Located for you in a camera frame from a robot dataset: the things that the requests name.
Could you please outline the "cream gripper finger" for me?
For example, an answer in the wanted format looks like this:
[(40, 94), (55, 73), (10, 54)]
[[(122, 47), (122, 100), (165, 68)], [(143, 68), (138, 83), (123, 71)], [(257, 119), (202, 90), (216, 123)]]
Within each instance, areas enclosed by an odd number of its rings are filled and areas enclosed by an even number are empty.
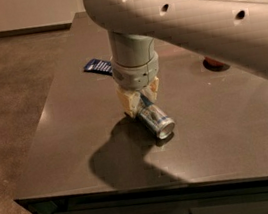
[(126, 90), (118, 84), (116, 85), (116, 92), (123, 111), (131, 118), (136, 118), (141, 100), (140, 92)]
[(155, 76), (153, 80), (150, 82), (150, 84), (141, 90), (141, 94), (147, 97), (148, 100), (150, 100), (152, 103), (155, 103), (158, 97), (157, 95), (159, 92), (158, 88), (159, 88), (159, 78)]

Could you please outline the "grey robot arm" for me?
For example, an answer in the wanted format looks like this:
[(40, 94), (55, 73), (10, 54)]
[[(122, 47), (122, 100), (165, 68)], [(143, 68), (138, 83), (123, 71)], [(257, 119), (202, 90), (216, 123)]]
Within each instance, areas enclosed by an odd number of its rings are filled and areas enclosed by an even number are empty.
[(108, 30), (114, 79), (126, 90), (154, 80), (156, 53), (124, 39), (153, 37), (268, 79), (268, 0), (83, 0)]

